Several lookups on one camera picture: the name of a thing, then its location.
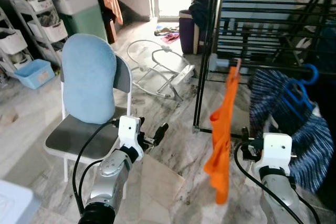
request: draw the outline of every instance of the chair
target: chair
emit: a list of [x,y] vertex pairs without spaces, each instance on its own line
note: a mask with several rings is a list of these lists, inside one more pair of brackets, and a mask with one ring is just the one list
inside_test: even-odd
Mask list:
[[[132,74],[129,65],[124,59],[116,55],[117,69],[114,76],[113,88],[127,93],[127,108],[116,107],[112,118],[118,119],[122,115],[131,115],[132,99]],[[50,155],[64,159],[64,181],[68,181],[68,160],[75,161],[78,153],[87,139],[100,126],[99,124],[85,123],[79,119],[66,115],[63,101],[64,79],[61,69],[61,98],[62,98],[62,122],[49,135],[45,141],[44,149]],[[90,164],[96,160],[104,159],[119,146],[118,129],[112,125],[104,127],[91,141],[83,152],[80,162]]]

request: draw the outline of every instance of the black cable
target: black cable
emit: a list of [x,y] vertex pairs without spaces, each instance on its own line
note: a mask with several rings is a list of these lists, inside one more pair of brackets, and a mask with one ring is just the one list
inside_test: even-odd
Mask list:
[[320,222],[320,218],[319,218],[317,212],[315,211],[315,209],[314,209],[308,202],[306,202],[306,201],[305,201],[305,200],[304,200],[304,199],[297,193],[297,191],[295,191],[295,192],[296,192],[296,194],[298,195],[299,200],[300,200],[302,203],[304,203],[304,204],[309,208],[309,210],[312,212],[312,214],[314,215],[316,224],[321,224],[321,222]]
[[250,143],[243,143],[240,142],[238,143],[237,147],[235,148],[235,152],[234,152],[234,158],[235,158],[235,162],[239,168],[239,170],[244,173],[244,175],[246,177],[248,177],[250,180],[252,180],[256,185],[258,185],[259,187],[261,187],[262,190],[264,190],[265,192],[267,192],[270,196],[272,196],[283,208],[285,208],[285,210],[296,220],[297,223],[299,224],[303,224],[303,222],[300,220],[300,218],[293,212],[293,210],[291,210],[278,196],[276,196],[270,189],[268,189],[266,186],[264,186],[262,183],[260,183],[258,180],[256,180],[255,178],[253,178],[247,171],[245,171],[242,166],[240,165],[239,161],[238,161],[238,150],[240,149],[240,147],[242,145],[248,145]]
[[80,202],[83,202],[82,200],[82,186],[83,186],[83,182],[84,182],[84,179],[85,179],[85,175],[86,173],[88,172],[88,170],[95,164],[97,163],[100,163],[102,162],[103,160],[97,160],[97,161],[94,161],[93,163],[89,164],[88,167],[86,167],[86,169],[84,170],[83,174],[82,174],[82,177],[80,178],[80,182],[79,182],[79,187],[78,187],[78,196],[79,196],[79,201]]
[[73,167],[73,171],[74,173],[72,174],[72,188],[73,188],[73,195],[75,196],[76,199],[76,203],[77,203],[77,207],[79,210],[80,215],[82,215],[83,211],[84,211],[84,205],[83,202],[79,200],[79,196],[78,196],[78,192],[77,192],[77,188],[76,188],[76,171],[77,171],[77,167],[78,167],[78,163],[80,160],[81,155],[83,154],[86,146],[91,142],[91,140],[95,137],[95,135],[105,126],[112,124],[112,122],[107,122],[102,124],[101,126],[99,126],[99,128],[90,136],[90,138],[86,141],[86,143],[83,145],[82,149],[80,150],[80,152],[78,153],[78,157],[77,160],[75,162],[75,166]]

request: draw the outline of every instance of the blue plastic basket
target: blue plastic basket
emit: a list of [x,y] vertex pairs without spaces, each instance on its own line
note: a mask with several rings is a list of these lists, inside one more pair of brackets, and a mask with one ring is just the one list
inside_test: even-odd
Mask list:
[[49,61],[33,60],[28,65],[15,71],[20,82],[31,89],[37,89],[55,77]]

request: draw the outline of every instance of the marble floor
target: marble floor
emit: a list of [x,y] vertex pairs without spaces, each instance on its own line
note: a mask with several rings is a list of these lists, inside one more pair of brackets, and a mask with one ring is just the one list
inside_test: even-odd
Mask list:
[[[137,39],[154,39],[155,22],[133,23],[119,33],[119,40],[112,45],[115,52],[132,62],[126,53],[128,44]],[[143,60],[150,57],[141,44],[132,52]],[[156,49],[147,45],[146,50]],[[180,42],[171,48],[181,52]],[[186,58],[200,65],[200,56]],[[156,84],[155,76],[147,84]],[[238,170],[230,158],[229,199],[225,205],[215,204],[215,191],[209,185],[209,177],[203,171],[212,153],[211,135],[193,133],[192,124],[197,92],[197,79],[181,83],[177,87],[183,102],[151,97],[133,89],[133,113],[145,117],[142,126],[148,136],[163,122],[169,124],[160,146],[151,150],[145,158],[135,163],[128,181],[127,198],[121,204],[116,217],[117,224],[226,224],[267,223],[259,199],[261,190]],[[31,188],[41,198],[41,208],[32,223],[77,223],[79,214],[72,193],[71,182],[63,182],[62,160],[45,153],[43,142],[60,122],[59,78],[34,91],[21,86],[16,80],[0,90],[0,178]],[[201,125],[210,126],[208,117],[224,98],[222,83],[206,83],[201,115]],[[126,103],[122,93],[115,93],[117,105]],[[249,91],[240,86],[236,97],[232,132],[239,133],[248,120]],[[249,169],[250,164],[243,162]],[[70,162],[70,171],[74,164]],[[80,165],[78,175],[84,170]],[[85,199],[93,183],[95,169],[87,174],[83,185]],[[321,223],[336,223],[334,213],[326,210],[318,199],[300,191],[320,216]],[[304,223],[315,223],[312,214],[301,204]]]

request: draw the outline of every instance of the gray chair seat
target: gray chair seat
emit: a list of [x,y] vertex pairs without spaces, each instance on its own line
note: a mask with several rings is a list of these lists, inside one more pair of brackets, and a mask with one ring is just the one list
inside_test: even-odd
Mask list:
[[[116,106],[113,115],[118,119],[126,115],[126,108]],[[99,128],[99,124],[85,123],[72,115],[68,115],[46,140],[48,148],[78,155],[89,137]],[[83,157],[101,159],[112,149],[118,138],[118,128],[112,125],[105,126],[88,144],[83,152]]]

